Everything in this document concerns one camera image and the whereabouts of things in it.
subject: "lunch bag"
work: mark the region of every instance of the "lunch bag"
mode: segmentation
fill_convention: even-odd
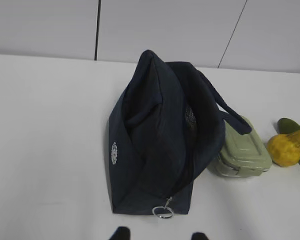
[[[224,144],[224,120],[241,135],[252,131],[191,63],[143,52],[109,117],[112,211],[187,214],[194,179]]]

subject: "yellow pear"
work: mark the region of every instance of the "yellow pear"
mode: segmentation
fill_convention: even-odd
[[[297,164],[300,160],[300,130],[273,136],[266,148],[272,160],[279,166],[289,167]]]

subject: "metal key ring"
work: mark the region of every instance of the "metal key ring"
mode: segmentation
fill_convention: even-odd
[[[168,210],[169,212],[170,212],[170,215],[169,216],[163,216],[163,215],[160,215],[160,214],[157,214],[156,213],[156,210],[157,209],[164,209],[164,210]],[[156,206],[156,207],[154,207],[153,209],[152,209],[152,214],[153,215],[155,215],[155,216],[157,216],[158,218],[160,218],[160,219],[170,219],[170,218],[172,218],[173,216],[174,216],[174,211],[170,208],[170,207],[168,207],[168,206]]]
[[[152,208],[152,214],[155,215],[155,216],[157,216],[160,219],[170,219],[170,218],[172,218],[174,216],[175,212],[170,207],[168,207],[168,205],[171,202],[171,200],[172,200],[172,196],[169,197],[169,198],[167,198],[166,203],[165,203],[164,206],[155,206],[154,208]],[[157,214],[156,213],[157,209],[168,210],[171,215],[169,215],[169,216],[163,216],[163,215]]]

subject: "zipper pull ring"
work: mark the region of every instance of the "zipper pull ring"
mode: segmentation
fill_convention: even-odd
[[[169,203],[172,201],[172,196],[166,199],[165,205],[164,206],[155,206],[152,209],[152,214],[157,216],[160,219],[170,219],[174,216],[175,212],[168,207]]]

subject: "white wall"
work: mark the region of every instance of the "white wall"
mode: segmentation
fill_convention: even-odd
[[[97,0],[0,0],[0,54],[94,59]]]
[[[165,61],[216,68],[245,0],[103,0],[98,60],[137,62],[151,49]]]
[[[300,73],[300,0],[248,0],[220,67]]]

